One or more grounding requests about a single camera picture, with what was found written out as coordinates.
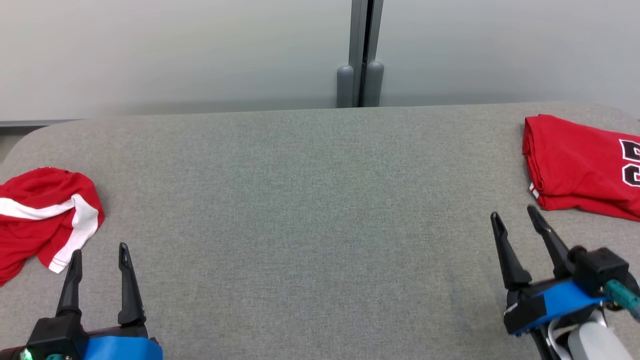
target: white trim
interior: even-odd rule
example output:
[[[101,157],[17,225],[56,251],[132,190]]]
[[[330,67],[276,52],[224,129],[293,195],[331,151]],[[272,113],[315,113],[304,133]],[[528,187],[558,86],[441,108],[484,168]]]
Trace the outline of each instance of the white trim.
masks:
[[[76,209],[76,213],[71,219],[71,226],[73,227],[71,235],[65,246],[53,255],[53,259],[49,263],[49,269],[57,274],[67,267],[69,261],[71,261],[73,251],[80,249],[95,234],[98,229],[98,210],[89,205],[78,193],[73,194],[71,199],[62,204],[47,206],[42,209],[30,208],[6,197],[0,198],[0,215],[15,218],[44,220],[73,208]]]
[[[53,261],[51,261],[51,263],[49,264],[49,270],[53,271],[56,274],[60,274],[62,272],[62,270],[64,270],[67,266],[60,266],[56,263],[54,263]]]
[[[47,206],[46,208],[36,209],[22,205],[13,199],[0,197],[0,215],[14,218],[26,218],[30,220],[44,220],[46,218],[60,215],[65,211],[72,209],[75,205],[73,197],[62,204]]]
[[[533,182],[531,183],[531,185],[529,185],[529,191],[533,194],[533,196],[535,196],[536,199],[540,197],[540,193],[536,190],[536,187],[533,185]]]
[[[78,193],[73,194],[71,199],[74,200],[76,204],[76,213],[71,220],[71,226],[73,226],[74,229],[71,230],[71,235],[65,246],[53,255],[54,260],[66,264],[69,264],[69,261],[71,261],[73,252],[80,249],[98,230],[98,210],[89,205]],[[57,266],[59,265],[56,264],[56,266],[52,268],[51,264],[49,264],[49,269],[57,274],[66,267],[65,265],[62,269],[58,270]]]

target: white wall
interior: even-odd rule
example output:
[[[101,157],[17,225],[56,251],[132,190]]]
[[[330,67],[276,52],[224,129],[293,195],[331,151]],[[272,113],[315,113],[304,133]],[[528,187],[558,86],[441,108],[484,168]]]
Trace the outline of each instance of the white wall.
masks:
[[[380,106],[573,100],[640,118],[640,2],[385,0]]]
[[[348,62],[348,0],[0,4],[0,120],[331,108]]]

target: red t-shirt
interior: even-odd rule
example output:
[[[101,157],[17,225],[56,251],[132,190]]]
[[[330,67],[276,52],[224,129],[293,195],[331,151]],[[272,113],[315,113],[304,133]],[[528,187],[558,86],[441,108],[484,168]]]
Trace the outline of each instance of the red t-shirt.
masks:
[[[36,254],[60,273],[103,220],[95,186],[79,172],[38,168],[0,185],[0,286]]]
[[[640,136],[538,115],[525,119],[522,153],[543,209],[640,221]]]

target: teal connector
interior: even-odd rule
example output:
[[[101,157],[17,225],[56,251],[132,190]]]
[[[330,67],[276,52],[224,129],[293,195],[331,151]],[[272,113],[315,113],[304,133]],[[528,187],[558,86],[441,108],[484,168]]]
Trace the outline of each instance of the teal connector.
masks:
[[[631,313],[631,316],[640,322],[640,297],[632,293],[618,280],[609,280],[604,291],[605,295],[611,299],[611,301],[627,309],[629,313]]]

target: gray table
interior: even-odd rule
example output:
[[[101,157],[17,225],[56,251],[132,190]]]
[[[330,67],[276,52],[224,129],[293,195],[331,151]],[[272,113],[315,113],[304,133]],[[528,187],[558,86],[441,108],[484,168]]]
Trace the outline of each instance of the gray table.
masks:
[[[94,180],[106,221],[84,246],[84,325],[116,324],[129,244],[167,359],[537,359],[508,336],[489,223],[499,211],[535,279],[524,117],[640,133],[565,103],[272,111],[69,122],[35,131],[0,181],[35,167]],[[606,245],[640,274],[639,224],[544,213],[569,246]],[[52,316],[63,282],[36,259],[0,288],[0,348]],[[636,357],[640,327],[609,317]]]

